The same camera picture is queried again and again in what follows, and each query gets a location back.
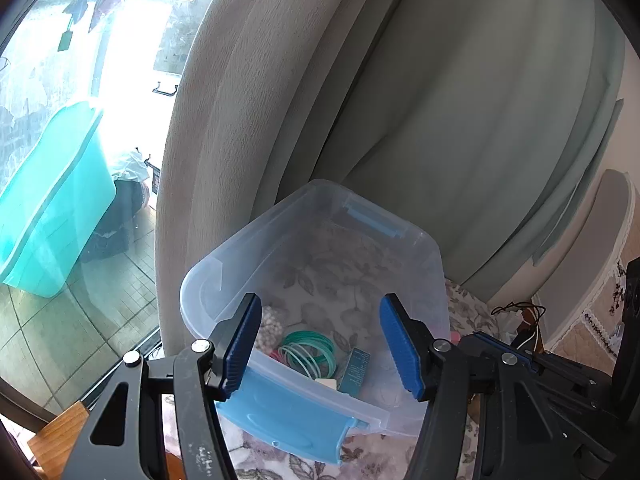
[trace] plastic storage container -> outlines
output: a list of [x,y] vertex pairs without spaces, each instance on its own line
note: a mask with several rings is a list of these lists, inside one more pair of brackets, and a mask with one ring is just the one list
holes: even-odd
[[116,194],[95,131],[102,110],[61,108],[0,194],[0,280],[50,298]]
[[358,398],[309,379],[254,349],[242,385],[218,405],[248,433],[284,451],[339,463],[350,433],[417,436],[426,403],[403,387],[380,328],[394,292],[434,337],[449,338],[440,251],[416,226],[323,180],[306,184],[238,231],[187,273],[180,310],[207,338],[246,292],[285,326],[316,330],[336,347],[338,372],[352,347],[370,354]]

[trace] electrical wire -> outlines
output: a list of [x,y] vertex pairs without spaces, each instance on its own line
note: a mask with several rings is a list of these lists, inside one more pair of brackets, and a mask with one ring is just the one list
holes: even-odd
[[496,316],[497,314],[501,314],[503,312],[513,312],[515,310],[519,310],[521,312],[528,310],[533,315],[533,319],[534,319],[533,323],[529,323],[528,321],[524,320],[524,317],[523,317],[524,322],[533,328],[533,334],[531,334],[530,337],[528,337],[522,343],[520,343],[516,348],[516,350],[519,350],[520,348],[522,348],[524,345],[526,345],[526,343],[531,341],[535,336],[536,341],[533,345],[533,349],[535,351],[535,349],[538,346],[538,341],[540,340],[540,319],[542,318],[542,316],[545,315],[546,307],[543,305],[533,304],[530,301],[518,301],[516,303],[511,301],[505,306],[495,307],[491,311],[491,314],[492,316]]

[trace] white plastic bag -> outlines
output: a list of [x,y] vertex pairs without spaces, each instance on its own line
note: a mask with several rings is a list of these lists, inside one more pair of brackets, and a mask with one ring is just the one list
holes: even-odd
[[122,152],[117,156],[110,157],[108,165],[114,180],[142,182],[149,178],[145,159],[138,150]]

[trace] small blue box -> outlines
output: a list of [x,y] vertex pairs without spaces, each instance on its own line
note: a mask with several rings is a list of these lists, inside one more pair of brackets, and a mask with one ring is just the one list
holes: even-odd
[[349,394],[351,397],[358,396],[364,375],[367,372],[367,366],[369,366],[369,357],[369,354],[359,348],[351,350],[347,368],[338,386],[339,392]]

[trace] blue container handle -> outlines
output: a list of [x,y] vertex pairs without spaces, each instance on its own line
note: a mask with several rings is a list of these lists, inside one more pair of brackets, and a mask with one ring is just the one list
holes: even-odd
[[247,368],[218,413],[267,444],[302,458],[340,463],[342,441],[358,420],[334,412]]

